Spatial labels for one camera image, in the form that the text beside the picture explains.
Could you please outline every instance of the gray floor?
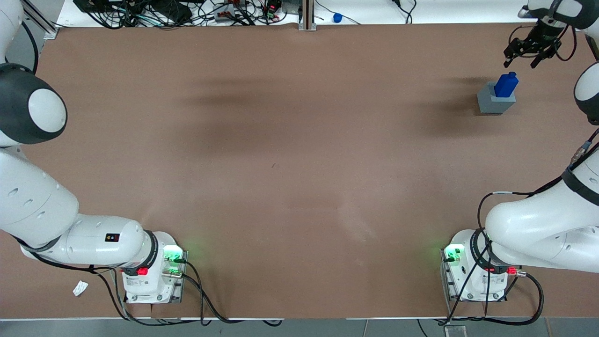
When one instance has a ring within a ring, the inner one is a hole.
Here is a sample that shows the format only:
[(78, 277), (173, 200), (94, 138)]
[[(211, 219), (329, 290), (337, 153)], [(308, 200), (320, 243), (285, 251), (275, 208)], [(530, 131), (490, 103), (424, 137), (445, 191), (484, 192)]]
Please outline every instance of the gray floor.
[[(47, 16), (56, 21), (64, 0), (34, 0), (33, 3)], [(44, 32), (29, 23), (41, 50)], [(14, 39), (7, 58), (10, 62), (33, 66), (34, 53), (31, 42), (21, 29)], [(46, 320), (46, 321), (4, 321), (0, 322), (2, 337), (131, 337), (131, 336), (310, 336), (310, 337), (387, 337), (423, 336), (416, 320), (370, 320), (366, 331), (363, 320), (287, 320), (280, 327), (269, 327), (260, 321), (226, 325), (214, 322), (208, 327), (198, 323), (171, 327), (143, 327), (122, 320)], [(541, 319), (525, 327), (499, 326), (485, 322), (465, 323), (469, 337), (591, 337), (599, 336), (599, 319), (590, 318), (550, 318)], [(443, 337), (443, 328), (435, 321), (422, 320), (428, 337)]]

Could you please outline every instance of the green light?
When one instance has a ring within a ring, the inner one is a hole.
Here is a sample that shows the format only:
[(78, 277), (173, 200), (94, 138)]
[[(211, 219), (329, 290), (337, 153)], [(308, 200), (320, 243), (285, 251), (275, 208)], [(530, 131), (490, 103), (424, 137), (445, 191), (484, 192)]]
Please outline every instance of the green light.
[(174, 260), (183, 255), (183, 250), (179, 246), (175, 245), (167, 245), (164, 246), (164, 257), (169, 260)]
[(461, 243), (452, 243), (445, 247), (445, 255), (448, 262), (459, 261), (459, 253), (464, 251), (464, 245)]

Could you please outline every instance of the red connector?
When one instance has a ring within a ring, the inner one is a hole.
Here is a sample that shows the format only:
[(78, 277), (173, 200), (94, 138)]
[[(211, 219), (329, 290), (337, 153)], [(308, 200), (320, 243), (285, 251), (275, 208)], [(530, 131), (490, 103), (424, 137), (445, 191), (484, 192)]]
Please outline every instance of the red connector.
[(515, 267), (508, 267), (507, 274), (515, 277), (526, 277), (527, 273), (516, 269)]

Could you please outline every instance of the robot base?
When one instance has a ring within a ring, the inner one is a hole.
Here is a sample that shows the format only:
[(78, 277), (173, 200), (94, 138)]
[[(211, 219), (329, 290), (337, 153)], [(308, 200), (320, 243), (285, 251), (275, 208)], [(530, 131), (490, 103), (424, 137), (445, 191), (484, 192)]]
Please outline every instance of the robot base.
[(186, 264), (175, 263), (176, 258), (187, 259), (184, 252), (172, 236), (161, 231), (153, 234), (158, 240), (156, 260), (147, 269), (146, 275), (129, 276), (123, 273), (123, 285), (128, 303), (180, 303), (183, 293), (181, 277)]
[[(441, 278), (446, 300), (448, 302), (455, 299), (466, 302), (484, 302), (487, 298), (489, 302), (503, 300), (507, 285), (507, 274), (491, 273), (491, 284), (489, 285), (489, 296), (487, 297), (489, 273), (476, 264), (476, 258), (470, 248), (473, 234), (474, 230), (460, 231), (453, 237), (451, 244), (441, 250)], [(485, 253), (483, 257), (487, 259), (488, 254)], [(462, 295), (458, 298), (458, 294), (462, 290), (472, 268), (475, 268), (475, 270), (470, 276)]]

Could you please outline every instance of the sticker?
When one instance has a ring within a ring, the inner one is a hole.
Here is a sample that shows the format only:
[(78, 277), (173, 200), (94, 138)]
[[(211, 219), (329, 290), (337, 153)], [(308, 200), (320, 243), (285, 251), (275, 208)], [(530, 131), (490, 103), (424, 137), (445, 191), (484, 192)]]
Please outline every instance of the sticker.
[(126, 278), (127, 285), (140, 285), (141, 280), (138, 278)]
[(117, 233), (106, 233), (106, 237), (104, 237), (104, 242), (118, 242), (120, 234)]
[(75, 289), (73, 289), (73, 294), (79, 297), (85, 291), (85, 289), (87, 289), (88, 285), (89, 284), (87, 282), (79, 281)]

